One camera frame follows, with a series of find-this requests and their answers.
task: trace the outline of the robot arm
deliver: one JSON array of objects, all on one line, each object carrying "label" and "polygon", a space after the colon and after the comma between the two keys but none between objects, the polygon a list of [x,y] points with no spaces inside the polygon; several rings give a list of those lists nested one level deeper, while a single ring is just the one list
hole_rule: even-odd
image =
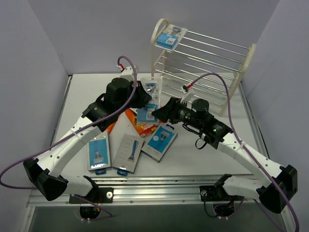
[{"label": "robot arm", "polygon": [[153,111],[152,115],[162,122],[167,122],[168,120],[172,124],[182,122],[185,128],[191,126],[197,129],[198,131],[188,130],[198,134],[200,139],[205,141],[205,144],[209,144],[213,148],[232,157],[255,176],[256,179],[251,180],[237,178],[229,174],[223,175],[214,185],[216,195],[220,199],[225,199],[226,196],[243,196],[259,199],[267,209],[274,213],[280,213],[286,206],[286,202],[270,179],[244,150],[244,145],[251,151],[259,163],[263,165],[270,176],[274,178],[288,200],[297,192],[296,169],[291,165],[285,168],[269,160],[245,144],[245,142],[239,144],[232,129],[209,113],[209,103],[206,100],[194,100],[191,109],[189,109],[187,104],[183,103],[181,99],[170,98],[165,106]]},{"label": "robot arm", "polygon": [[75,135],[64,141],[54,149],[49,150],[36,159],[29,159],[23,163],[30,181],[44,195],[48,201],[52,201],[61,194],[76,194],[85,199],[98,202],[100,193],[98,186],[88,176],[62,176],[61,173],[67,163],[82,149],[91,139],[98,136],[118,116],[128,108],[142,108],[151,100],[151,96],[145,92],[140,81],[129,104],[118,114],[98,123],[86,130],[79,129],[104,118],[120,109],[133,91],[133,81],[125,78],[115,78],[106,87],[106,93],[100,95],[82,113],[77,122],[63,136],[74,133]]}]

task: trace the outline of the white table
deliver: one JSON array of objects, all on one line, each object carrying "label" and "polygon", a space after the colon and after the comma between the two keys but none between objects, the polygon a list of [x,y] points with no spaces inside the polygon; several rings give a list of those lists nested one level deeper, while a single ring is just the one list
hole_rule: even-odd
[{"label": "white table", "polygon": [[[149,73],[139,73],[138,78],[150,76]],[[72,77],[68,95],[65,101],[60,124],[56,132],[56,141],[65,134],[75,123],[87,106],[106,90],[106,85],[118,74],[75,74]],[[169,100],[169,96],[162,95],[161,105]],[[253,133],[247,119],[245,108],[238,92],[231,100],[232,119],[239,136],[253,148],[256,148]],[[217,117],[229,125],[227,113],[224,117]],[[228,155],[207,145],[202,150],[197,150],[194,143],[197,136],[187,132],[181,124],[175,125],[178,137],[173,142],[160,163],[157,163],[145,154],[141,154],[136,171],[129,174],[128,178],[156,177],[156,176],[198,176],[222,174],[249,174],[240,164]],[[110,134],[111,158],[115,157],[124,133],[137,135],[125,114],[121,114],[114,129]],[[94,172],[87,170],[86,146],[65,167],[64,173],[98,177]],[[118,176],[115,169],[108,169],[101,178]]]}]

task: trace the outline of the screw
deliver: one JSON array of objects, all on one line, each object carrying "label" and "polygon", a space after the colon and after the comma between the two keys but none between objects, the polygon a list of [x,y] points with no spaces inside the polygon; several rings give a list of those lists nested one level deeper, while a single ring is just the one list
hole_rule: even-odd
[{"label": "screw", "polygon": [[111,199],[112,198],[112,192],[107,192],[106,197],[107,197],[107,199]]},{"label": "screw", "polygon": [[207,196],[207,191],[206,190],[202,190],[201,191],[201,196]]}]

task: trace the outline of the gray floor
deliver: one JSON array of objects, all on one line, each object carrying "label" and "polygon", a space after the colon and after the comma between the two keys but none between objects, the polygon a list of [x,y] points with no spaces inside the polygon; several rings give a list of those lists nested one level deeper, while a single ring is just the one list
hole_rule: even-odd
[{"label": "gray floor", "polygon": [[[37,207],[31,232],[83,231],[207,231],[207,232],[276,232],[275,226],[253,203],[244,203],[228,221],[209,218],[202,204],[159,206],[113,206],[111,219],[89,224],[76,218],[79,207]],[[273,214],[284,228],[280,215]]]}]

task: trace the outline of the wire rack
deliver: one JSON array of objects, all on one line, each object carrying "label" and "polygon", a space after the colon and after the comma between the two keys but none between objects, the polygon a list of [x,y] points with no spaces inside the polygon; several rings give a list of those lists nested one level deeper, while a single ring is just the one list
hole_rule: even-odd
[{"label": "wire rack", "polygon": [[[158,55],[155,43],[168,25],[169,21],[161,18],[151,38],[152,76],[156,72],[163,77],[162,93],[180,98],[180,86],[183,84],[204,73],[220,72],[232,98],[247,71],[256,44],[245,47],[188,30],[174,50],[163,50]],[[224,113],[227,96],[224,85],[217,77],[207,76],[196,82],[193,89],[194,98],[206,99],[213,113],[220,116]]]}]

